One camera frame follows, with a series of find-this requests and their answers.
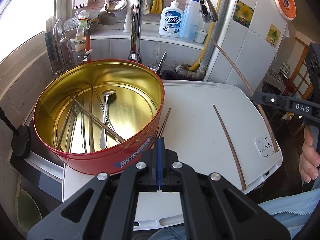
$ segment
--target faucet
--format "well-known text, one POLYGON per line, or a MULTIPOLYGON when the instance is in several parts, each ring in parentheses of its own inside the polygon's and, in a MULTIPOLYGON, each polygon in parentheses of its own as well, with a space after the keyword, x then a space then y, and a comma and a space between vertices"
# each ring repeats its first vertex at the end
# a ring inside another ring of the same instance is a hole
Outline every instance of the faucet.
MULTIPOLYGON (((218 21, 217 12, 210 0, 199 0, 204 22, 218 21)), ((132 34, 131 34, 131 51, 128 59, 137 63, 141 63, 142 57, 140 53, 140 37, 142 24, 143 0, 134 0, 133 18, 132 18, 132 34)))

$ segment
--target human hand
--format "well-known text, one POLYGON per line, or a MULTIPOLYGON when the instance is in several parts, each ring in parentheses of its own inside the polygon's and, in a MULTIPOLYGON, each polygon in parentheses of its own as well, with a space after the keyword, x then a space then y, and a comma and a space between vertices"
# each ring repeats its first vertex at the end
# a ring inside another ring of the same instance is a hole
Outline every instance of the human hand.
POLYGON ((314 138, 307 125, 304 128, 304 142, 302 146, 302 154, 300 157, 299 172, 305 182, 318 177, 318 166, 320 165, 320 156, 313 148, 314 138))

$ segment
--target dark tiled floor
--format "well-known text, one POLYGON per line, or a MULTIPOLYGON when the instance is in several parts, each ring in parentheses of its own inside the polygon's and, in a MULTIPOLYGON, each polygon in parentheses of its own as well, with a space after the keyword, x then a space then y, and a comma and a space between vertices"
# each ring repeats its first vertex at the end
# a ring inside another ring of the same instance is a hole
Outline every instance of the dark tiled floor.
POLYGON ((301 193, 301 176, 298 166, 304 141, 302 121, 295 118, 291 121, 281 121, 282 116, 283 112, 278 111, 270 124, 282 150, 283 162, 261 188, 248 194, 256 203, 301 193))

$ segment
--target soap bottle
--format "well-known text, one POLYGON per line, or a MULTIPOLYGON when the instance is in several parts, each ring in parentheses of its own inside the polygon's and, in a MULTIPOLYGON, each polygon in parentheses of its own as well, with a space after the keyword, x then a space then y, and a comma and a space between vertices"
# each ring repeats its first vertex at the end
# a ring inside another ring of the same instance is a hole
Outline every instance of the soap bottle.
POLYGON ((199 0, 187 0, 179 30, 180 38, 188 42, 193 42, 200 15, 201 8, 199 0))
POLYGON ((169 37, 179 37, 179 28, 183 11, 178 8, 179 3, 177 0, 171 2, 171 6, 162 10, 159 34, 169 37))

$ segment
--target pump dispenser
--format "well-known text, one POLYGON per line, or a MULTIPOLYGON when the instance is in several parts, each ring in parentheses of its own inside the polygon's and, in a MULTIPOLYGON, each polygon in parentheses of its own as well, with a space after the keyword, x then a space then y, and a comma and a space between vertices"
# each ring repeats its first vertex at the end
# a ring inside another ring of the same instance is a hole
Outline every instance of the pump dispenser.
POLYGON ((159 34, 169 37, 178 37, 183 11, 178 8, 177 0, 171 2, 171 6, 162 10, 159 34))

